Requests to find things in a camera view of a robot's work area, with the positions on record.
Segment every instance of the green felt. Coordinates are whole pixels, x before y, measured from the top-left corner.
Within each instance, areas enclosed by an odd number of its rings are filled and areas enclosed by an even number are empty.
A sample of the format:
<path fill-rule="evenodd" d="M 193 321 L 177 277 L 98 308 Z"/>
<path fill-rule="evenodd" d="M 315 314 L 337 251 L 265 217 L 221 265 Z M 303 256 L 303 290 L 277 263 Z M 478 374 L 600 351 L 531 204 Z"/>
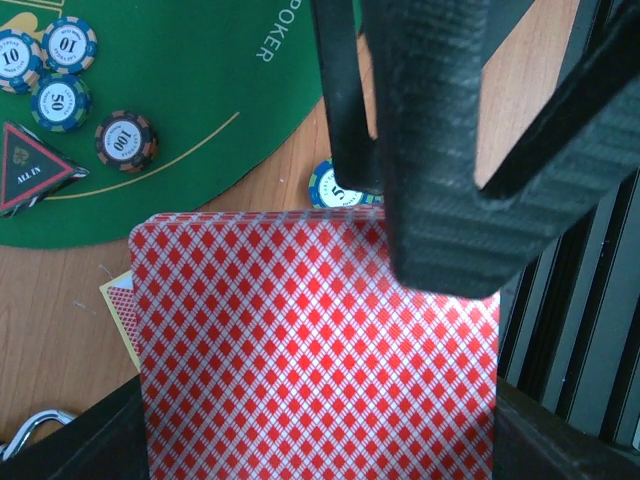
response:
<path fill-rule="evenodd" d="M 302 0 L 292 10 L 291 3 L 0 0 L 0 28 L 22 28 L 41 38 L 49 22 L 72 15 L 91 24 L 99 42 L 96 61 L 82 74 L 95 107 L 77 132 L 45 131 L 31 116 L 29 95 L 0 92 L 4 118 L 91 172 L 58 192 L 58 199 L 0 219 L 0 244 L 65 248 L 126 237 L 154 213 L 194 210 L 267 158 L 321 95 L 310 6 Z M 278 17 L 286 9 L 295 19 L 285 25 L 284 39 L 274 35 L 282 43 L 266 63 L 256 54 L 274 22 L 283 24 Z M 158 132 L 160 153 L 137 175 L 109 169 L 94 150 L 96 127 L 121 109 L 143 114 Z M 226 122 L 218 135 L 184 156 Z"/>

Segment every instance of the blue poker chip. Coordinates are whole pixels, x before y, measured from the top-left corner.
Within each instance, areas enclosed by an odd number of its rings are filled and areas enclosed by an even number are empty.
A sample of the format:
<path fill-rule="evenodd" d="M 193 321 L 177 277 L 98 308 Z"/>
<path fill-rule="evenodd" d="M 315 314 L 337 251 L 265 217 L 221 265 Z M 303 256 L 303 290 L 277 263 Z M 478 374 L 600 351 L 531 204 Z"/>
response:
<path fill-rule="evenodd" d="M 96 32 L 78 17 L 62 17 L 50 24 L 42 38 L 46 63 L 57 73 L 87 70 L 98 53 Z"/>
<path fill-rule="evenodd" d="M 36 40 L 15 28 L 0 31 L 0 88 L 27 93 L 44 74 L 43 52 Z"/>
<path fill-rule="evenodd" d="M 382 203 L 382 197 L 347 190 L 336 183 L 331 159 L 318 165 L 309 179 L 309 198 L 315 208 L 351 207 Z"/>
<path fill-rule="evenodd" d="M 50 132 L 71 132 L 91 113 L 89 87 L 73 75 L 53 73 L 41 78 L 31 95 L 31 113 Z"/>

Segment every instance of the wooden table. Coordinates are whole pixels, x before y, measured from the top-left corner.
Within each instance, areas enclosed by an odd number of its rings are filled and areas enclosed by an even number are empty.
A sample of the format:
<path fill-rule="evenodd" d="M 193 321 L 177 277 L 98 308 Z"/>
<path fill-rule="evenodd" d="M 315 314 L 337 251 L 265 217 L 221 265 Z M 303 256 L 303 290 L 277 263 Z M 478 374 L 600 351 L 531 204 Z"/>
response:
<path fill-rule="evenodd" d="M 483 184 L 556 85 L 579 0 L 537 0 L 487 63 L 476 179 Z M 371 69 L 361 46 L 366 98 Z M 321 101 L 287 142 L 203 210 L 310 206 L 330 156 Z M 98 287 L 129 269 L 125 240 L 64 251 L 0 248 L 0 439 L 46 408 L 80 413 L 136 375 Z"/>

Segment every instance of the red diamond pattern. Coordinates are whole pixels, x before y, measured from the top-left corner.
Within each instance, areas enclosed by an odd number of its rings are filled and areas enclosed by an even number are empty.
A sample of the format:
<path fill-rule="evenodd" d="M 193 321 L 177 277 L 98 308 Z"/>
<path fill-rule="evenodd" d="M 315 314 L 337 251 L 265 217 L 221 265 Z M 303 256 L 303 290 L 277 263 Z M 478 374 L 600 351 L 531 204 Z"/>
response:
<path fill-rule="evenodd" d="M 402 288 L 381 209 L 130 238 L 152 478 L 490 477 L 498 296 Z"/>

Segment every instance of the poker chip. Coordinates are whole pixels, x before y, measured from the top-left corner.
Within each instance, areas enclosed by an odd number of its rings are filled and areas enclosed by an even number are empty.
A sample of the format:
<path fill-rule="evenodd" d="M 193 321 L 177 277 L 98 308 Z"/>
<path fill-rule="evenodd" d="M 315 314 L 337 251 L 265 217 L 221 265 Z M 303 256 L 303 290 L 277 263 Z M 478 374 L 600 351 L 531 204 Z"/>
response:
<path fill-rule="evenodd" d="M 0 31 L 0 88 L 27 93 L 44 75 L 44 53 L 36 40 L 22 30 Z"/>
<path fill-rule="evenodd" d="M 46 64 L 57 73 L 87 70 L 98 52 L 96 32 L 78 17 L 62 17 L 50 24 L 42 38 Z"/>
<path fill-rule="evenodd" d="M 347 190 L 336 183 L 331 159 L 316 167 L 309 180 L 309 198 L 315 208 L 351 207 L 382 203 L 382 197 Z"/>
<path fill-rule="evenodd" d="M 76 130 L 85 122 L 92 106 L 87 84 L 63 73 L 42 77 L 31 95 L 33 118 L 51 132 Z"/>
<path fill-rule="evenodd" d="M 151 164 L 158 153 L 158 137 L 142 115 L 113 112 L 95 134 L 98 158 L 108 167 L 135 173 Z"/>

